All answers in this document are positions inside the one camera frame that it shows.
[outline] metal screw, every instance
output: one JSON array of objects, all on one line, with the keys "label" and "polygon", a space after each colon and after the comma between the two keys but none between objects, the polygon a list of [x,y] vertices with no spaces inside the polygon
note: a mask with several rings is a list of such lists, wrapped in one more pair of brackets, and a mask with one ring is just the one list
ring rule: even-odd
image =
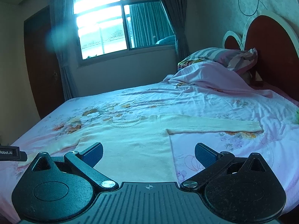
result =
[{"label": "metal screw", "polygon": [[106,180],[106,181],[103,181],[103,182],[101,183],[101,185],[102,185],[104,188],[113,188],[113,187],[116,185],[116,183],[115,183],[114,181],[112,181],[112,180]]},{"label": "metal screw", "polygon": [[183,186],[185,186],[186,188],[189,188],[189,189],[193,189],[193,188],[197,187],[197,182],[192,181],[192,180],[187,180],[187,181],[183,182]]}]

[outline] bed sheet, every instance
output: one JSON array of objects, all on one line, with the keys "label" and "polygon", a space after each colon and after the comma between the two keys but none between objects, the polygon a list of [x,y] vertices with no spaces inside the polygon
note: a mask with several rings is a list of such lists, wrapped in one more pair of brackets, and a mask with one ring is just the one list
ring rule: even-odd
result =
[{"label": "bed sheet", "polygon": [[[194,157],[198,142],[220,152],[247,157],[259,152],[279,179],[287,194],[284,213],[299,204],[298,109],[270,90],[250,88],[235,72],[214,62],[197,63],[168,75],[161,83],[71,99],[20,137],[13,145],[34,157],[40,151],[52,156],[75,149],[60,144],[63,137],[91,123],[130,120],[153,114],[186,114],[199,117],[259,121],[263,132],[183,133],[171,135],[177,181],[181,183],[204,167]],[[19,218],[11,193],[28,165],[0,164],[0,213],[12,223]]]}]

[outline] window sill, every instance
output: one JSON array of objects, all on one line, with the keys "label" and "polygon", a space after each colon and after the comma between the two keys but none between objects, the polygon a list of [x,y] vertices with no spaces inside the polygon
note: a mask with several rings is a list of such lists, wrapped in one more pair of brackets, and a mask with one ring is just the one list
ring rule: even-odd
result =
[{"label": "window sill", "polygon": [[112,60],[120,57],[130,56],[130,55],[136,55],[136,54],[142,54],[142,53],[148,53],[148,52],[154,52],[154,51],[160,51],[160,50],[171,50],[175,49],[174,44],[170,45],[157,45],[157,46],[150,46],[145,48],[137,48],[137,49],[131,49],[131,50],[120,50],[104,55],[99,55],[95,57],[91,57],[85,60],[79,60],[77,68],[81,68],[84,66],[89,66],[92,64],[96,64],[99,62]]}]

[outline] sweater sleeve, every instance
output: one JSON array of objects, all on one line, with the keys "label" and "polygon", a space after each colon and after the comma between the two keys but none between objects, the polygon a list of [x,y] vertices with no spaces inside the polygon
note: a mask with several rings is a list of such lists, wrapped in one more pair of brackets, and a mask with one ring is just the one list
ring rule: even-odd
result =
[{"label": "sweater sleeve", "polygon": [[218,118],[202,118],[188,115],[169,114],[159,115],[162,127],[169,134],[195,133],[195,132],[257,132],[262,131],[259,122],[240,121]]}]

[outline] ribbed neckline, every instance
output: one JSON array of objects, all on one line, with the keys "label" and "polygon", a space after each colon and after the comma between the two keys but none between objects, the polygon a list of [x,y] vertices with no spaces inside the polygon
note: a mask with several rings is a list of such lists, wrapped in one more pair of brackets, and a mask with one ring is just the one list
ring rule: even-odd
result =
[{"label": "ribbed neckline", "polygon": [[132,120],[117,120],[114,121],[113,119],[108,120],[109,124],[111,124],[114,127],[118,127],[118,128],[127,128],[127,127],[131,127],[134,125],[137,125],[141,122],[141,120],[146,119],[145,116],[140,116],[137,119],[132,119]]}]

